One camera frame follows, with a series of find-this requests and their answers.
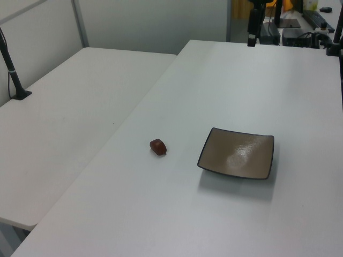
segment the black monitor stand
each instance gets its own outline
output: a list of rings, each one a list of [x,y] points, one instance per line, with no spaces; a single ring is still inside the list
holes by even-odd
[[[281,19],[282,0],[277,0],[274,23],[278,28],[300,28],[297,19]]]

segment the black device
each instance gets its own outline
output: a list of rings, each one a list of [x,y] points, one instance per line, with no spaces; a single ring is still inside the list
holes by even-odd
[[[277,0],[275,7],[274,23],[278,28],[300,28],[297,19],[281,19],[282,0]]]
[[[332,12],[332,8],[331,7],[323,7],[323,8],[320,8],[319,10],[321,12],[326,12],[326,13]]]
[[[310,47],[311,37],[301,28],[285,28],[282,31],[282,45],[286,47]]]
[[[253,3],[253,8],[250,10],[248,23],[248,47],[255,47],[257,39],[259,38],[261,25],[264,20],[266,11],[266,4],[273,0],[249,0]]]
[[[281,35],[278,28],[273,22],[263,23],[259,35],[260,44],[275,44],[280,43]]]
[[[5,60],[8,72],[12,78],[12,81],[13,81],[14,86],[16,87],[16,91],[17,91],[16,95],[13,96],[12,99],[23,100],[26,97],[28,97],[29,95],[31,95],[31,92],[25,91],[23,89],[23,87],[21,86],[20,80],[18,78],[16,69],[14,68],[14,65],[12,63],[12,59],[11,59],[11,56],[10,56],[8,48],[7,48],[7,43],[6,43],[6,40],[5,40],[5,37],[2,33],[1,28],[0,28],[0,36],[1,36],[0,37],[0,51],[1,51],[1,54],[4,58],[4,60]]]
[[[320,28],[323,23],[327,23],[327,21],[317,11],[303,10],[302,17],[304,17],[304,19],[313,29]],[[333,33],[335,31],[335,29],[328,23],[327,30],[330,33]]]

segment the tabletop surface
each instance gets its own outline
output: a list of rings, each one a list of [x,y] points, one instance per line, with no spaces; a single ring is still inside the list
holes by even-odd
[[[174,55],[85,48],[0,108],[0,222],[31,230]]]
[[[212,127],[275,136],[269,179],[197,167]],[[336,57],[190,41],[13,257],[341,256],[342,153]]]

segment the black metal pole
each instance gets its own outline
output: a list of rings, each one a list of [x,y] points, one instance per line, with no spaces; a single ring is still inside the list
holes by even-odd
[[[339,41],[340,41],[340,38],[342,35],[342,29],[343,29],[343,5],[341,7],[341,13],[339,14],[339,19],[338,19],[337,28],[336,28],[336,32],[334,35],[332,46],[330,46],[326,50],[326,55],[329,55],[329,56],[339,56],[340,55],[341,46],[340,46]]]
[[[2,37],[2,35],[0,35],[0,36],[1,36],[1,38],[0,38],[0,51],[1,51],[1,54],[4,58],[4,60],[5,60],[7,69],[9,70],[12,81],[13,81],[14,86],[16,87],[16,91],[17,91],[17,94],[12,98],[16,99],[16,100],[23,100],[26,97],[28,97],[29,95],[31,95],[31,92],[25,91],[23,89],[23,87],[21,86],[21,83],[20,83],[20,80],[18,78],[16,69],[14,68],[11,56],[8,52],[8,48],[7,48],[7,45],[5,43],[5,39]]]
[[[279,27],[280,25],[281,10],[282,10],[282,0],[277,0],[276,7],[275,7],[275,16],[274,16],[274,23],[277,27]]]

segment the yellow object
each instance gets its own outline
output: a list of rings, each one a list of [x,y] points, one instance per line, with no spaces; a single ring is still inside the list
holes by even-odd
[[[272,3],[268,3],[267,7],[271,7],[276,3],[277,0],[274,0]],[[290,0],[283,0],[282,4],[284,6],[284,12],[287,12],[293,8],[293,4],[290,2]]]

